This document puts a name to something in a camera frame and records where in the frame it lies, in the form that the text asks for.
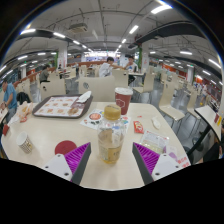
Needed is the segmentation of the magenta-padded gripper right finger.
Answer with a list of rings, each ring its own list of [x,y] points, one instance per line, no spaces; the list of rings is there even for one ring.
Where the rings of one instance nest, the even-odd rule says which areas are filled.
[[[181,166],[168,154],[158,154],[138,143],[132,153],[145,185],[181,170]]]

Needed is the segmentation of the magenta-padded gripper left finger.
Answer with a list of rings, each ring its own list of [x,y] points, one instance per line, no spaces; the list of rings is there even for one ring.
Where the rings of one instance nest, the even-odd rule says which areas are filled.
[[[86,143],[65,155],[56,154],[42,169],[79,185],[90,154],[91,143]]]

